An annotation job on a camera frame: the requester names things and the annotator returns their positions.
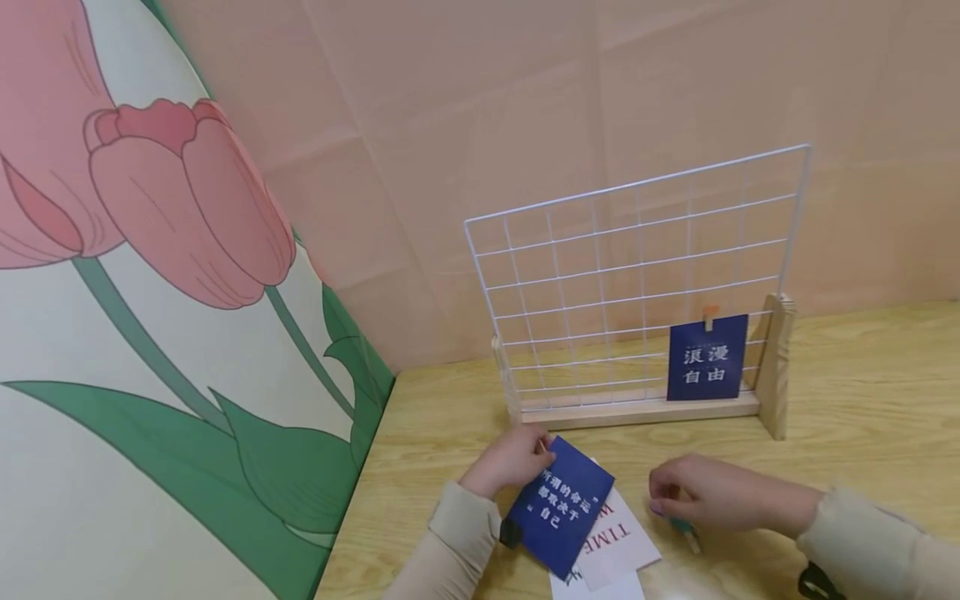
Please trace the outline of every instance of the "beige sleeve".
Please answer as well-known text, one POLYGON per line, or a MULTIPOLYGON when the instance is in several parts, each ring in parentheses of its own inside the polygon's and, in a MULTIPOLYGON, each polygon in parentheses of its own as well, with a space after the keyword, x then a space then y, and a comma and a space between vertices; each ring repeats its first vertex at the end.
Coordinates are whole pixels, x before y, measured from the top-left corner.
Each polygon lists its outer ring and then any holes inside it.
POLYGON ((446 482, 420 545, 384 600, 469 600, 499 532, 495 504, 446 482))
POLYGON ((960 594, 960 548, 848 490, 824 496, 797 547, 851 600, 947 600, 960 594))

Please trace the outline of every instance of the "wooden stand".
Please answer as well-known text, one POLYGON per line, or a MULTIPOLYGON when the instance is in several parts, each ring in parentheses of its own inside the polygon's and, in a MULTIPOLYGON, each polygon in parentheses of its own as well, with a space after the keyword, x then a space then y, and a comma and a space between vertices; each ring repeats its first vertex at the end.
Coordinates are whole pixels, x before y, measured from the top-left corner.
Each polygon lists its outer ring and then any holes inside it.
MULTIPOLYGON (((508 390, 507 404, 514 422, 542 423, 550 429, 601 427, 629 423, 651 423, 672 420, 720 419, 758 415, 774 440, 786 438, 787 366, 790 357, 790 334, 796 308, 786 295, 771 294, 763 306, 764 314, 751 335, 751 341, 762 344, 747 346, 744 363, 756 364, 744 372, 740 396, 720 400, 637 399, 636 391, 605 392, 593 395, 555 396, 550 407, 522 405, 512 392, 513 382, 503 347, 493 336, 493 354, 508 390)), ((648 396, 665 396, 665 390, 648 396)))

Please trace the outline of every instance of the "white wire grid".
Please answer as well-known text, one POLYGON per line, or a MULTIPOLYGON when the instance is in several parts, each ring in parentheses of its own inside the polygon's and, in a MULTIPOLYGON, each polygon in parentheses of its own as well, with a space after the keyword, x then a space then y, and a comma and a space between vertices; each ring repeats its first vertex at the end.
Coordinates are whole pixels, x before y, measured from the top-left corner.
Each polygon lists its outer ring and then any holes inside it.
POLYGON ((661 400, 672 325, 708 303, 755 324, 766 295, 783 290, 811 152, 781 148, 464 221, 508 403, 661 400))

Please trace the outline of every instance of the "card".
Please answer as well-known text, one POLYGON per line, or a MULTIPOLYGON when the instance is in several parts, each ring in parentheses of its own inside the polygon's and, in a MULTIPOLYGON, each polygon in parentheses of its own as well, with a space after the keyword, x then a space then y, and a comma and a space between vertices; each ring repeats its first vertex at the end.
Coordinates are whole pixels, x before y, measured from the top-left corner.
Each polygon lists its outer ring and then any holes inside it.
POLYGON ((660 560, 660 552, 620 492, 613 488, 587 535, 577 568, 591 591, 660 560))
POLYGON ((550 573, 550 590, 553 600, 643 600, 636 573, 627 573, 599 591, 590 591, 576 566, 566 581, 550 573))
POLYGON ((666 399, 713 400, 740 396, 750 315, 670 327, 666 399))
POLYGON ((557 460, 520 491, 504 523, 534 557, 566 579, 613 487, 613 476, 560 436, 550 451, 557 460))

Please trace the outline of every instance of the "wooden clip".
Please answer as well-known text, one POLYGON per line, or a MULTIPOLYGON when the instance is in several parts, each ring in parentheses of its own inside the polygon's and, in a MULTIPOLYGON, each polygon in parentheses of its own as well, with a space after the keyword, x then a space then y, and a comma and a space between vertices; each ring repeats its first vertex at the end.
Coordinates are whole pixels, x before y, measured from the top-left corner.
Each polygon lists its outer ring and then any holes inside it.
POLYGON ((713 331, 713 317, 720 312, 720 306, 717 304, 708 304, 704 306, 704 330, 707 333, 713 331))

